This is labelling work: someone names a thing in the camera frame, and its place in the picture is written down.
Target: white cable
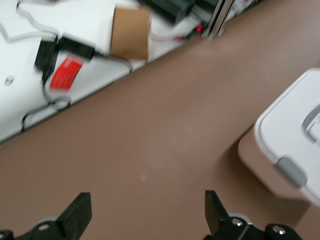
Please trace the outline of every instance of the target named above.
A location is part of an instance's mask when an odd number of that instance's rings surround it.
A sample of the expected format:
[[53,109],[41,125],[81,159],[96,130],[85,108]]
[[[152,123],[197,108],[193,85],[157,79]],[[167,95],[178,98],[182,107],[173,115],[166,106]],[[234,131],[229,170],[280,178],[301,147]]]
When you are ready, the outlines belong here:
[[180,35],[172,35],[172,36],[161,36],[161,35],[157,35],[152,31],[152,17],[151,14],[149,16],[149,38],[156,41],[156,42],[167,42],[167,41],[181,41],[184,35],[180,34]]
[[45,31],[34,31],[34,32],[28,32],[28,33],[24,33],[18,36],[9,36],[4,28],[4,26],[0,23],[0,33],[2,34],[4,40],[7,43],[13,43],[13,42],[17,42],[17,41],[21,41],[24,39],[30,39],[30,38],[38,38],[38,37],[50,37],[52,38],[52,35],[48,35],[47,32]]
[[43,0],[19,0],[19,1],[17,2],[17,5],[16,5],[16,12],[17,12],[20,16],[26,18],[26,19],[29,21],[29,23],[30,23],[33,27],[35,27],[36,29],[39,29],[39,30],[41,30],[41,31],[43,31],[43,32],[51,33],[51,34],[53,34],[53,35],[55,35],[55,36],[57,36],[57,35],[59,34],[59,30],[57,30],[56,28],[51,27],[51,26],[47,26],[47,25],[43,25],[43,24],[37,22],[37,21],[31,16],[31,14],[30,14],[29,12],[27,12],[26,10],[23,10],[23,9],[20,7],[20,4],[22,4],[22,3],[33,3],[33,4],[36,3],[36,4],[46,4],[46,5],[47,5],[47,4],[50,4],[48,1],[43,1]]

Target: white table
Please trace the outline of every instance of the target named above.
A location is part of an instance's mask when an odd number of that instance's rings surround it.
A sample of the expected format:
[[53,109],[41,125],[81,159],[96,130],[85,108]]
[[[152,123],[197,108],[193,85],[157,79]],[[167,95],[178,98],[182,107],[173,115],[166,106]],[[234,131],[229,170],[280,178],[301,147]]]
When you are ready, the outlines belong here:
[[[27,19],[16,12],[16,4],[17,0],[1,1],[0,23],[7,34],[12,37],[36,31]],[[37,22],[58,29],[60,37],[63,33],[67,33],[91,42],[98,50],[107,53],[110,48],[112,19],[116,4],[128,7],[139,5],[135,0],[60,0],[47,5],[21,3],[20,7],[28,11]],[[151,17],[152,31],[161,36],[187,33],[197,25],[197,21],[192,17],[186,18],[176,26],[169,24],[153,12]],[[40,37],[35,37],[6,43],[0,35],[0,142],[20,132],[21,120],[26,112],[46,104],[41,89],[42,74],[34,68],[40,41]],[[149,60],[157,59],[181,44],[183,43],[177,41],[155,42],[150,39]],[[65,52],[59,53],[56,68],[66,56]],[[135,70],[146,64],[144,61],[137,60],[131,63]],[[124,64],[93,58],[91,61],[84,62],[70,91],[48,89],[51,78],[46,88],[52,98],[68,96],[73,104],[128,73],[129,69]],[[14,79],[12,84],[6,85],[5,81],[9,76]],[[39,112],[28,118],[27,126],[55,112],[52,108]]]

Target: white lid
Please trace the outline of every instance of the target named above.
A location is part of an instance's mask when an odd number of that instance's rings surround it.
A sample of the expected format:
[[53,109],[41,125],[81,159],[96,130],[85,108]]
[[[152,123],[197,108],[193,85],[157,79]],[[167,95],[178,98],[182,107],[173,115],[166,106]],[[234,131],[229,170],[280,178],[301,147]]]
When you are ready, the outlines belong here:
[[275,167],[320,206],[320,68],[305,72],[259,117],[254,135]]

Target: cardboard box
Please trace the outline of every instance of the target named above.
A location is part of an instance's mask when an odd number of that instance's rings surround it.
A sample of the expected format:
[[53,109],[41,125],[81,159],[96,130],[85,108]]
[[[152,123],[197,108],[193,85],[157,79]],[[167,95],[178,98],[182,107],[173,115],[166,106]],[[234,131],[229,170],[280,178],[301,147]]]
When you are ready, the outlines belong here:
[[147,7],[115,7],[110,46],[113,57],[148,60],[149,14]]

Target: gray latch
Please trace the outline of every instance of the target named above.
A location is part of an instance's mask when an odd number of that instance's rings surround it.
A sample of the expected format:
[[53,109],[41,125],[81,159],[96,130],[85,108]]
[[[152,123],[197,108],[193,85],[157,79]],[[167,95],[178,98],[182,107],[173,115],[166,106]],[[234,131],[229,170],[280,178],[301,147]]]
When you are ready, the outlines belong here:
[[296,188],[301,189],[307,184],[307,175],[289,157],[280,158],[274,167]]

